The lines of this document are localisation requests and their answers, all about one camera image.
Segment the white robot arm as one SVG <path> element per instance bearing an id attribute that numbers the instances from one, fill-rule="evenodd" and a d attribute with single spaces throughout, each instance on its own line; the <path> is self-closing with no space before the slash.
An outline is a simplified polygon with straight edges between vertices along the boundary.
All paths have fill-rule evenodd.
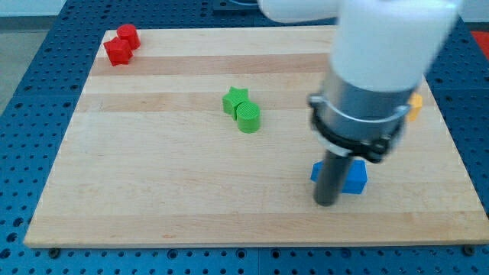
<path id="1" fill-rule="evenodd" d="M 259 0 L 272 21 L 335 18 L 337 31 L 311 126 L 325 147 L 315 201 L 333 205 L 356 157 L 380 163 L 403 135 L 410 96 L 445 43 L 459 1 Z"/>

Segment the silver flange with black clamp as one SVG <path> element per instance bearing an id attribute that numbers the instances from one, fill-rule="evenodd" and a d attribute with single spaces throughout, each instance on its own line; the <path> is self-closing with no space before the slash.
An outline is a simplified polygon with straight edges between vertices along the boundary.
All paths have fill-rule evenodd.
<path id="1" fill-rule="evenodd" d="M 380 163 L 403 134 L 413 91 L 363 89 L 332 71 L 309 95 L 311 128 L 327 151 Z"/>

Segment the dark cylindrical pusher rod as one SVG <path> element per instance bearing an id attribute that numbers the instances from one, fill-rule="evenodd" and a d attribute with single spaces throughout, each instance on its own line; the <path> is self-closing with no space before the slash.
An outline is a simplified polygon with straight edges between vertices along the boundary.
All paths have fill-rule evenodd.
<path id="1" fill-rule="evenodd" d="M 321 206 L 334 205 L 342 192 L 352 164 L 352 157 L 325 152 L 322 169 L 314 190 L 314 199 Z"/>

